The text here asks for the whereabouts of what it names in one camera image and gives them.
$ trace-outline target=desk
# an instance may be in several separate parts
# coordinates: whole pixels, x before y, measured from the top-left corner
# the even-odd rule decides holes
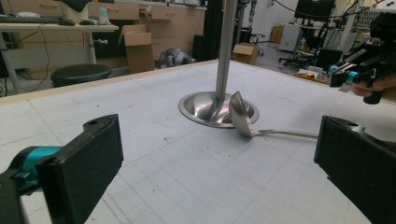
[[[0,32],[83,32],[87,42],[87,47],[84,48],[48,49],[48,51],[45,49],[8,49],[3,36],[0,35],[0,50],[15,92],[23,93],[15,69],[47,66],[49,59],[51,65],[96,63],[92,32],[113,32],[118,29],[113,25],[60,26],[57,24],[0,23]]]
[[[63,146],[84,122],[117,113],[125,161],[87,223],[370,223],[313,162],[315,140],[246,139],[181,115],[180,99],[213,91],[217,71],[211,61],[1,98],[0,171],[25,147]],[[231,62],[236,91],[259,108],[259,129],[318,133],[331,115],[395,140],[389,102]],[[23,202],[32,224],[50,223],[42,193]]]

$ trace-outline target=cardboard box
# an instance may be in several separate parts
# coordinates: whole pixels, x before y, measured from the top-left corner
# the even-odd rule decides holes
[[[256,64],[259,46],[249,43],[240,43],[233,47],[233,59],[240,63]]]
[[[124,25],[120,33],[125,41],[126,55],[131,74],[154,70],[151,33],[146,25]]]
[[[280,44],[283,35],[283,26],[274,26],[271,31],[271,43]]]

